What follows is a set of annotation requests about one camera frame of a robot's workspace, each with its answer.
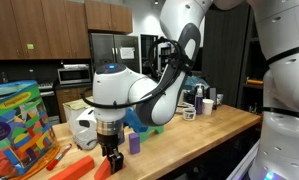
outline stainless steel refrigerator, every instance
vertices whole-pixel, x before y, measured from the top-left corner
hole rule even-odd
[[[140,73],[137,36],[90,33],[89,38],[94,69],[108,63],[119,63]]]

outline white cup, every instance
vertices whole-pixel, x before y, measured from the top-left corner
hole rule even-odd
[[[203,99],[202,100],[202,114],[210,115],[212,112],[213,100],[212,99]]]
[[[182,118],[186,121],[193,121],[196,119],[196,109],[194,107],[183,108]]]

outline colorful toy box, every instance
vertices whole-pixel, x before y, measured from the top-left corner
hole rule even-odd
[[[0,178],[27,179],[59,149],[36,81],[0,85]]]

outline microwave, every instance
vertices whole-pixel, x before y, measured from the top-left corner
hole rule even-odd
[[[58,69],[58,78],[60,84],[86,83],[92,79],[89,66]]]

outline blue bottle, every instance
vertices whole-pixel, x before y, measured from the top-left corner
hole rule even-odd
[[[201,87],[202,84],[198,84],[199,87],[197,89],[197,94],[195,97],[195,109],[196,114],[202,114],[202,100],[203,100],[203,89]]]

